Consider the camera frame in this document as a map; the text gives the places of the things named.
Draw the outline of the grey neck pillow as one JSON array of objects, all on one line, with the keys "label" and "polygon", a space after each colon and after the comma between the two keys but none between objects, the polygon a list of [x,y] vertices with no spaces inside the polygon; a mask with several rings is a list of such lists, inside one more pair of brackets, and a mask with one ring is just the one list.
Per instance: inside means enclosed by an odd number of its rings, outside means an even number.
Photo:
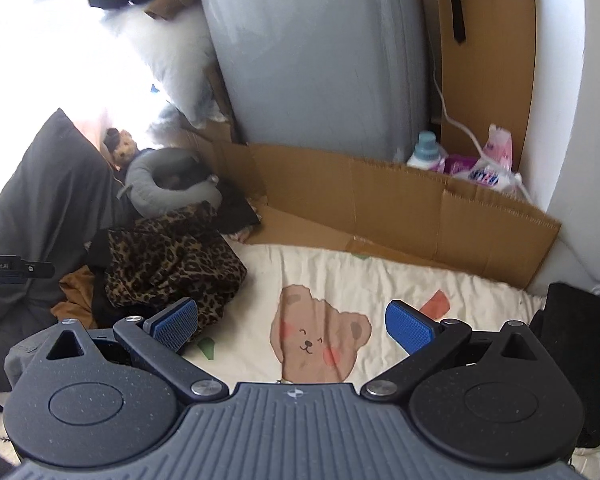
[{"label": "grey neck pillow", "polygon": [[121,194],[129,196],[143,218],[208,203],[222,204],[219,178],[193,152],[184,148],[160,148],[138,155],[126,170]]}]

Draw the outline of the pink spray bottle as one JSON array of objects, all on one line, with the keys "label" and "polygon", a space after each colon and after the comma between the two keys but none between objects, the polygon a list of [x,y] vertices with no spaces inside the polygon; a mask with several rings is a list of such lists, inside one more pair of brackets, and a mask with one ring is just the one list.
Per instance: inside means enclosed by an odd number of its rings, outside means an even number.
[{"label": "pink spray bottle", "polygon": [[497,125],[490,125],[483,153],[501,167],[512,170],[514,162],[512,134]]}]

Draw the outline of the dark grey pillow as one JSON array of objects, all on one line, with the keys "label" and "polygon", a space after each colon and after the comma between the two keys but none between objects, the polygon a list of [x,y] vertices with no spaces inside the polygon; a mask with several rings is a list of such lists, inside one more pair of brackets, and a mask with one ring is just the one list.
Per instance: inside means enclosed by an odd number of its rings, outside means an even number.
[{"label": "dark grey pillow", "polygon": [[47,280],[0,284],[0,392],[10,385],[4,361],[15,344],[55,324],[60,280],[84,265],[94,235],[133,215],[106,159],[63,110],[46,120],[0,195],[0,255],[49,262]]}]

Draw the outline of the small teddy bear toy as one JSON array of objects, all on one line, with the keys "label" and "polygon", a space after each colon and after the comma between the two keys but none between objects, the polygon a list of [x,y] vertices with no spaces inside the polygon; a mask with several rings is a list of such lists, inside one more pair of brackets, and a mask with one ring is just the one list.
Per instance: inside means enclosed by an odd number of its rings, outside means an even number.
[{"label": "small teddy bear toy", "polygon": [[133,159],[140,154],[136,142],[126,130],[109,128],[105,133],[104,145],[114,166],[120,169],[129,166]]}]

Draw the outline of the purple white detergent pouch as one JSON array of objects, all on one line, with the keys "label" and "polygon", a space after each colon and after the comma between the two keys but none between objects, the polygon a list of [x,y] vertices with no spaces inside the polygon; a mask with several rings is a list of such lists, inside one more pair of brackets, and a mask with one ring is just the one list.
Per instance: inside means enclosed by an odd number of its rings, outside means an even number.
[{"label": "purple white detergent pouch", "polygon": [[510,196],[520,195],[518,186],[504,170],[482,158],[450,155],[445,159],[444,173],[495,192]]}]

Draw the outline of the white pillow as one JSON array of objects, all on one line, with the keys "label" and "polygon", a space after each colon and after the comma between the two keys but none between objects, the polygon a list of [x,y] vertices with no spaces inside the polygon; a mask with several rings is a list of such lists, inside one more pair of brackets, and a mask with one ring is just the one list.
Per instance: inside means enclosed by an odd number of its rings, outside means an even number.
[{"label": "white pillow", "polygon": [[158,88],[195,128],[226,122],[206,70],[216,61],[204,9],[194,4],[172,21],[151,18],[143,6],[109,11],[102,20],[139,54]]}]

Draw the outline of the black folded clothes stack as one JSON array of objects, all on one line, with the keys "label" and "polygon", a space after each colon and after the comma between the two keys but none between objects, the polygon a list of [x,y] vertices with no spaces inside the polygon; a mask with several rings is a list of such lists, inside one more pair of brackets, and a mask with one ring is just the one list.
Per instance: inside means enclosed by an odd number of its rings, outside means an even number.
[{"label": "black folded clothes stack", "polygon": [[584,405],[579,448],[600,445],[600,296],[553,283],[530,328]]}]

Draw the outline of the cream bear print bedsheet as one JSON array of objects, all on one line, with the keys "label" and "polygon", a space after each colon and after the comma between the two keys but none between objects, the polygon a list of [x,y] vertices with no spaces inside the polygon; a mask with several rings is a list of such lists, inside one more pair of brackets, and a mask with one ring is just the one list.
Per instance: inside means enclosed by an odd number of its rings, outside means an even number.
[{"label": "cream bear print bedsheet", "polygon": [[184,358],[229,386],[238,382],[361,387],[405,358],[385,312],[401,300],[434,321],[475,330],[530,322],[542,297],[448,270],[325,249],[233,244],[247,277],[220,322]]}]

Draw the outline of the brown cardboard sheet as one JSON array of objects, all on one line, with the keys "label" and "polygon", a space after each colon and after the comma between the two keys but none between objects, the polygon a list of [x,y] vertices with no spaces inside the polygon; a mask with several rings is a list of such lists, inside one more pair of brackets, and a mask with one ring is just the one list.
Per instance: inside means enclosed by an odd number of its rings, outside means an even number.
[{"label": "brown cardboard sheet", "polygon": [[560,230],[521,200],[393,162],[189,133],[189,145],[256,205],[251,244],[338,250],[526,288]]}]

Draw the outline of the tall brown cardboard panel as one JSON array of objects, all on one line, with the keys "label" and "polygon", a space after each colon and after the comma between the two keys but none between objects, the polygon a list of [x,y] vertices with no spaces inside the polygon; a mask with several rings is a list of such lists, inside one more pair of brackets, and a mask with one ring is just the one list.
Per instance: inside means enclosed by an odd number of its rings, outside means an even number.
[{"label": "tall brown cardboard panel", "polygon": [[533,90],[535,0],[460,1],[466,29],[461,44],[453,36],[451,0],[438,0],[446,110],[480,143],[490,125],[508,130],[518,166]]}]

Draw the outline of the blue cap detergent bottle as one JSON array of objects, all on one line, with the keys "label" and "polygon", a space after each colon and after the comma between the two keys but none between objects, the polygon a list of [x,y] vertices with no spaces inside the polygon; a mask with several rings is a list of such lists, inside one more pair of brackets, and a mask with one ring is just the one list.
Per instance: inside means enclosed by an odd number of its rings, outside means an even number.
[{"label": "blue cap detergent bottle", "polygon": [[430,131],[419,133],[417,143],[411,157],[406,162],[407,166],[427,171],[440,171],[443,156],[436,135]]}]

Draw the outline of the grey wrapped appliance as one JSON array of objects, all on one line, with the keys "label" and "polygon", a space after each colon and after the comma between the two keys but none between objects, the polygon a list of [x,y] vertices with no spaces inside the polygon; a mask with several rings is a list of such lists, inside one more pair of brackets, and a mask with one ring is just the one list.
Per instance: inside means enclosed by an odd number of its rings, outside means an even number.
[{"label": "grey wrapped appliance", "polygon": [[249,143],[403,162],[428,122],[422,0],[201,0]]}]

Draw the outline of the leopard print garment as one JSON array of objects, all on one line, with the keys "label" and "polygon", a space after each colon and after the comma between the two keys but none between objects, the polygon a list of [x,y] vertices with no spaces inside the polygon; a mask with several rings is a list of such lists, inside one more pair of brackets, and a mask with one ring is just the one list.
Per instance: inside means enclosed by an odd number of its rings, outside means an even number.
[{"label": "leopard print garment", "polygon": [[99,231],[87,255],[96,325],[150,318],[183,298],[197,306],[195,336],[220,322],[247,269],[214,220],[215,210],[203,202]]}]

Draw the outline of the brown garment on bed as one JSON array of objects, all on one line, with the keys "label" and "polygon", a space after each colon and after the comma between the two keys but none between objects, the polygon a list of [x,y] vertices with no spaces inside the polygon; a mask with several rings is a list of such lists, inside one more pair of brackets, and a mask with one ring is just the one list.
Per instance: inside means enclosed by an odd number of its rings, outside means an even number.
[{"label": "brown garment on bed", "polygon": [[94,281],[94,274],[88,266],[81,266],[59,281],[64,298],[50,309],[50,313],[57,321],[75,318],[87,330],[104,328],[102,324],[96,322],[93,315]]}]

